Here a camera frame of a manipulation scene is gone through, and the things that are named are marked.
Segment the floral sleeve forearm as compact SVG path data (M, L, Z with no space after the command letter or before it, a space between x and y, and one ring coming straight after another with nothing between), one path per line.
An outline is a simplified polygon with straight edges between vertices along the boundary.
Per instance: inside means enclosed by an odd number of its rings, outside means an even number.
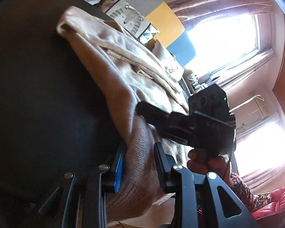
M265 192L255 195L243 179L235 172L230 174L231 190L252 213L271 203L271 193Z

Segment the person's right hand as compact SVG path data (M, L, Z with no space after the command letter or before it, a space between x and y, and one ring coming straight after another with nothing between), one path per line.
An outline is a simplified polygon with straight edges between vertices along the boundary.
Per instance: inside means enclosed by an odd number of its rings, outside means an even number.
M206 175L208 172L215 172L230 187L230 164L222 156L210 158L207 163L199 163L201 153L197 149L192 149L188 153L189 161L187 168L194 173Z

